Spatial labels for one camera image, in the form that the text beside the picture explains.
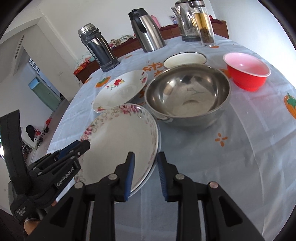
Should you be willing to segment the hand holding left gripper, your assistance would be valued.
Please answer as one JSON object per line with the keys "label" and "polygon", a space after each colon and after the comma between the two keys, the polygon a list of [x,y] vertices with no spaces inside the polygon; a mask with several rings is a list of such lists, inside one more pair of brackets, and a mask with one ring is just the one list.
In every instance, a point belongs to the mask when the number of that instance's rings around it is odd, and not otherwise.
{"label": "hand holding left gripper", "polygon": [[36,229],[40,222],[40,220],[34,218],[25,220],[23,223],[24,236],[29,236]]}

